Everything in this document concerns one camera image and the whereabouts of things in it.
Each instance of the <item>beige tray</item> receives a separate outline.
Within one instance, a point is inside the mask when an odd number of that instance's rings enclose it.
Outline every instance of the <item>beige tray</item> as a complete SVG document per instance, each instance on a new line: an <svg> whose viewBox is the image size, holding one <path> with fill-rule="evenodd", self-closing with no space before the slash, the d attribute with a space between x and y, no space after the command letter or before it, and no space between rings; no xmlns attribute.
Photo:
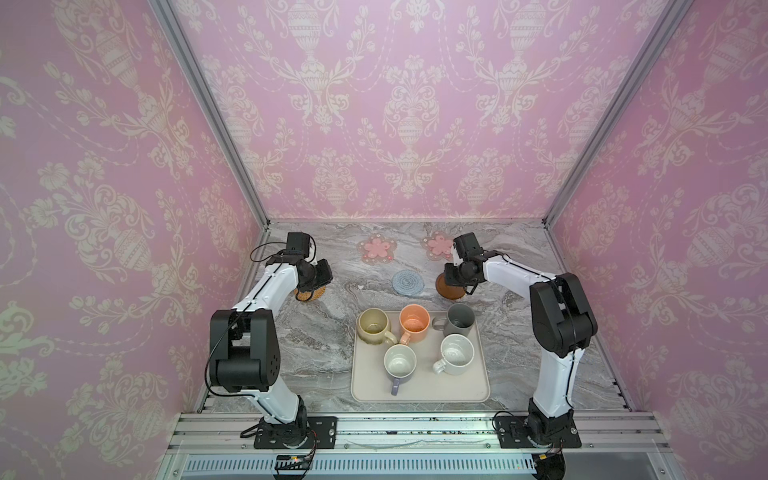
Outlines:
<svg viewBox="0 0 768 480"><path fill-rule="evenodd" d="M392 333L400 337L399 311L386 312L392 324ZM442 332L432 328L432 320L445 316L446 311L430 311L432 316L427 337L410 344L416 354L413 378L400 386L392 396L392 381L384 370L385 343L369 345L355 335L355 353L352 360L352 397L358 402L484 402L491 395L485 357L480 345L478 323L468 338L475 347L475 359L463 375L447 373L436 375L432 364L440 359Z"/></svg>

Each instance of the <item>mug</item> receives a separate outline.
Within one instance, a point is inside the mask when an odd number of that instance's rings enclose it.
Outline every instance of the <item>mug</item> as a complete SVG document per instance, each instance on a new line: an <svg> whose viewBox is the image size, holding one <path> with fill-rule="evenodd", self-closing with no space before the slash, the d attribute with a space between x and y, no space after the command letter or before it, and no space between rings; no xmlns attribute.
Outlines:
<svg viewBox="0 0 768 480"><path fill-rule="evenodd" d="M464 303L456 303L448 309L448 316L432 321L432 328L442 330L443 336L459 333L467 336L475 325L475 312Z"/></svg>
<svg viewBox="0 0 768 480"><path fill-rule="evenodd" d="M440 360L432 365L436 374L443 372L449 375L461 375L467 371L469 364L475 358L475 346L463 335L452 333L440 344Z"/></svg>
<svg viewBox="0 0 768 480"><path fill-rule="evenodd" d="M384 368L392 380L392 394L407 382L416 370L416 354L407 345L393 345L384 354Z"/></svg>
<svg viewBox="0 0 768 480"><path fill-rule="evenodd" d="M384 310L369 308L357 317L357 336L365 343L395 345L397 337L392 334L392 325Z"/></svg>
<svg viewBox="0 0 768 480"><path fill-rule="evenodd" d="M429 312L421 305L408 305L400 310L400 326L402 327L400 343L408 345L421 342L427 336Z"/></svg>

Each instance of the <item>floral wallpaper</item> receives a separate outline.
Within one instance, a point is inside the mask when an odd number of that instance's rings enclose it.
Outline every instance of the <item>floral wallpaper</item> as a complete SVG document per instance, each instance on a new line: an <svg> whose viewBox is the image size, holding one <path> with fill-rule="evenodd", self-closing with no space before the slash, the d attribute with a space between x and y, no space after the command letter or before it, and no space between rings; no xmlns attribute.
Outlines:
<svg viewBox="0 0 768 480"><path fill-rule="evenodd" d="M267 215L538 217L667 0L174 0Z"/></svg>
<svg viewBox="0 0 768 480"><path fill-rule="evenodd" d="M146 2L0 18L0 478L154 478L257 228Z"/></svg>
<svg viewBox="0 0 768 480"><path fill-rule="evenodd" d="M768 2L694 2L554 226L689 480L765 478Z"/></svg>

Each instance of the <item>marble surface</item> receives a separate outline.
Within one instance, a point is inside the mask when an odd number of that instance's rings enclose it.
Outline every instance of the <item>marble surface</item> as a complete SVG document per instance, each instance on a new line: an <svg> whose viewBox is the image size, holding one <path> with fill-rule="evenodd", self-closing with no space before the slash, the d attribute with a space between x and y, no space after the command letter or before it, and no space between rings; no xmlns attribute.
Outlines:
<svg viewBox="0 0 768 480"><path fill-rule="evenodd" d="M540 346L531 329L528 302L501 286L483 283L460 302L475 310L491 397L483 403L361 403L352 398L355 321L370 307L400 310L418 303L428 310L446 310L453 302L435 290L444 260L432 261L422 239L441 230L451 238L474 232L486 250L500 250L529 266L560 273L557 260L539 221L510 223L272 223L270 241L285 240L290 231L311 234L318 257L328 260L333 282L318 300L300 303L289 298L276 318L282 353L281 375L300 394L311 412L391 411L525 411L538 381ZM357 243L373 233L397 242L391 263L362 262ZM277 245L265 247L274 253ZM424 290L415 297L392 289L392 275L403 269L418 272ZM624 404L612 385L597 348L589 348L579 364L573 402L576 409L621 409ZM256 411L243 398L215 398L214 412Z"/></svg>

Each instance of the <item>mug handle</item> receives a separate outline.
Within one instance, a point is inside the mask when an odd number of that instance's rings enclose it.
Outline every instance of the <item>mug handle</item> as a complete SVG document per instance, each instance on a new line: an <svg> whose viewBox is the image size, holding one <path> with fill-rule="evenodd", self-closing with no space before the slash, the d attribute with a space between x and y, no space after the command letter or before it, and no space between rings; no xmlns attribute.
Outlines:
<svg viewBox="0 0 768 480"><path fill-rule="evenodd" d="M444 316L442 318L436 318L432 321L432 328L435 330L443 331L445 329L445 326L448 325L448 317Z"/></svg>
<svg viewBox="0 0 768 480"><path fill-rule="evenodd" d="M435 364L432 365L432 371L436 375L440 375L441 373L443 373L445 371L445 360L440 359L437 362L435 362Z"/></svg>
<svg viewBox="0 0 768 480"><path fill-rule="evenodd" d="M392 332L384 332L384 342L386 342L387 345L395 345L397 344L397 337L392 334Z"/></svg>

